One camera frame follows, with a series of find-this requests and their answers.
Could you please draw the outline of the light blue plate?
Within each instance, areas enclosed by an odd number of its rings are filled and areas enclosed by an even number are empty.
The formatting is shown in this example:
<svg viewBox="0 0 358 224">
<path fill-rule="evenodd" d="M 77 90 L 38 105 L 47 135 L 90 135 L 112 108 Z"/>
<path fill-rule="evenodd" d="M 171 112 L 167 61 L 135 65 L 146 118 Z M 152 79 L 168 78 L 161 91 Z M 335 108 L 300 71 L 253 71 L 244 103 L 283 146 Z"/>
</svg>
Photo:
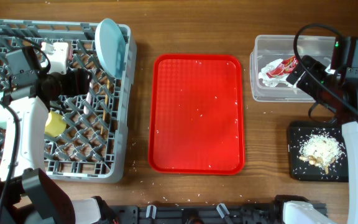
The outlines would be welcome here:
<svg viewBox="0 0 358 224">
<path fill-rule="evenodd" d="M 104 19 L 97 25 L 95 47 L 103 70 L 110 77 L 121 79 L 126 42 L 119 26 L 112 19 Z"/>
</svg>

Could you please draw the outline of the white tissue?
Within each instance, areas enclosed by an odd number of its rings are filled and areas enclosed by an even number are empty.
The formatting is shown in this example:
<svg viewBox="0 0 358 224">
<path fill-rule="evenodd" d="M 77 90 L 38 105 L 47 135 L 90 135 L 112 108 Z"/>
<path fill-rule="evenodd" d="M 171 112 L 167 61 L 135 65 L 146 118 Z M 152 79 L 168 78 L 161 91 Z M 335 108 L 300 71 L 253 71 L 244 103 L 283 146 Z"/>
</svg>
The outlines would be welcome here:
<svg viewBox="0 0 358 224">
<path fill-rule="evenodd" d="M 292 73 L 298 65 L 298 60 L 295 56 L 288 59 L 276 59 L 268 63 L 259 72 L 259 79 L 267 87 L 277 87 L 279 84 L 284 84 L 289 88 L 293 88 L 294 84 L 287 82 L 287 77 Z"/>
</svg>

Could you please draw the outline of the white plastic fork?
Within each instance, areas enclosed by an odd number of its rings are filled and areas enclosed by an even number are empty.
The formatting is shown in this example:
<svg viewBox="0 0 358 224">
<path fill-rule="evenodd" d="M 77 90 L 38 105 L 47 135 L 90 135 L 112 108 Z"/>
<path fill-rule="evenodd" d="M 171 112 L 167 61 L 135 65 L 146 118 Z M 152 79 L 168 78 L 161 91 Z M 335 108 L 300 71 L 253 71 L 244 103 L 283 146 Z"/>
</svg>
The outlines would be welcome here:
<svg viewBox="0 0 358 224">
<path fill-rule="evenodd" d="M 88 103 L 88 104 L 90 104 L 91 103 L 91 93 L 90 93 L 90 90 L 93 88 L 93 81 L 91 80 L 90 81 L 90 83 L 89 83 L 89 92 L 87 92 L 87 95 L 86 95 L 86 102 Z M 88 107 L 87 106 L 84 106 L 84 108 L 83 108 L 83 112 L 84 112 L 84 114 L 89 114 L 89 109 L 88 109 Z"/>
</svg>

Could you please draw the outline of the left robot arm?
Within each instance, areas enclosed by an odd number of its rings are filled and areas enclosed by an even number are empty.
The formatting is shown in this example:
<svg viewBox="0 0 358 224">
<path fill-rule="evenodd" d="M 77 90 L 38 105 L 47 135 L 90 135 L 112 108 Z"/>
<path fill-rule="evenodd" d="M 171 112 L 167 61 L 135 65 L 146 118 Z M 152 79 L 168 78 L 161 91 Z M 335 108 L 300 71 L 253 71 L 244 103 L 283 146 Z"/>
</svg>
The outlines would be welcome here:
<svg viewBox="0 0 358 224">
<path fill-rule="evenodd" d="M 10 87 L 0 98 L 7 111 L 0 163 L 0 223 L 98 223 L 100 198 L 72 201 L 45 173 L 44 135 L 50 104 L 61 95 L 88 92 L 92 74 L 84 68 L 51 71 L 41 66 L 41 49 L 26 46 L 7 53 Z"/>
</svg>

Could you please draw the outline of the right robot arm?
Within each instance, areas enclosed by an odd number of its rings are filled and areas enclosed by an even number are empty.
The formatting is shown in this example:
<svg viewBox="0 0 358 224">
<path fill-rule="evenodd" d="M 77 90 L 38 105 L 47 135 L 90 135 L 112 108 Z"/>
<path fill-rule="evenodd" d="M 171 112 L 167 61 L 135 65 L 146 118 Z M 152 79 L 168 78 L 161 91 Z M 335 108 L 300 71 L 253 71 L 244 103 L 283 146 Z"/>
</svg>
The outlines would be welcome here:
<svg viewBox="0 0 358 224">
<path fill-rule="evenodd" d="M 358 37 L 336 37 L 331 59 L 333 74 L 309 55 L 299 56 L 296 40 L 293 51 L 298 65 L 289 74 L 288 83 L 334 112 L 341 124 L 349 169 L 347 221 L 358 223 Z"/>
</svg>

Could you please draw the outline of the yellow plastic cup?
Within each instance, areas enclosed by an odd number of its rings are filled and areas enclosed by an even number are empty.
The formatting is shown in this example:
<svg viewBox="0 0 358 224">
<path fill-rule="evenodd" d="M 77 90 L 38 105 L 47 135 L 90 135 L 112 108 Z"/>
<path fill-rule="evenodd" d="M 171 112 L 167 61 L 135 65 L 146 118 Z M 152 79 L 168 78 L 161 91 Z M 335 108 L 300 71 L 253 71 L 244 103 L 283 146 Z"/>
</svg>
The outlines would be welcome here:
<svg viewBox="0 0 358 224">
<path fill-rule="evenodd" d="M 67 124 L 63 120 L 63 116 L 50 111 L 48 113 L 48 118 L 45 123 L 45 134 L 51 137 L 57 137 L 61 135 L 66 130 Z"/>
</svg>

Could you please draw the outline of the rice and peanut scraps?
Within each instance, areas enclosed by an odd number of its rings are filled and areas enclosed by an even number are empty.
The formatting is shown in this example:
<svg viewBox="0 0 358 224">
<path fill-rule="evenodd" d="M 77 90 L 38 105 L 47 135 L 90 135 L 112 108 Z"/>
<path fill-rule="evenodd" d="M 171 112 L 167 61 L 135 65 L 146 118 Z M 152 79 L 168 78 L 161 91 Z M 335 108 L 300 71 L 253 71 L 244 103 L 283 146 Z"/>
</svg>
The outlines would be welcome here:
<svg viewBox="0 0 358 224">
<path fill-rule="evenodd" d="M 328 133 L 310 134 L 302 138 L 299 146 L 299 155 L 296 158 L 323 170 L 323 174 L 328 175 L 331 169 L 335 168 L 334 163 L 345 156 L 345 145 Z"/>
</svg>

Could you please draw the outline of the red snack wrapper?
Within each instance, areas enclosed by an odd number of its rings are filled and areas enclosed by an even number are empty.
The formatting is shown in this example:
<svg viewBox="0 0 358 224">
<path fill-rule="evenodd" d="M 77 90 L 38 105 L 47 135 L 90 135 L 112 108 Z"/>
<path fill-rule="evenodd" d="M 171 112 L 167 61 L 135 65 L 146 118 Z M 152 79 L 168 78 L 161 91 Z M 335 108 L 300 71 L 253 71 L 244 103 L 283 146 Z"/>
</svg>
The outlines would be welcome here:
<svg viewBox="0 0 358 224">
<path fill-rule="evenodd" d="M 286 60 L 282 60 L 276 67 L 270 69 L 266 75 L 269 78 L 277 78 L 282 75 L 290 74 L 298 65 L 298 60 L 295 56 L 292 56 Z"/>
</svg>

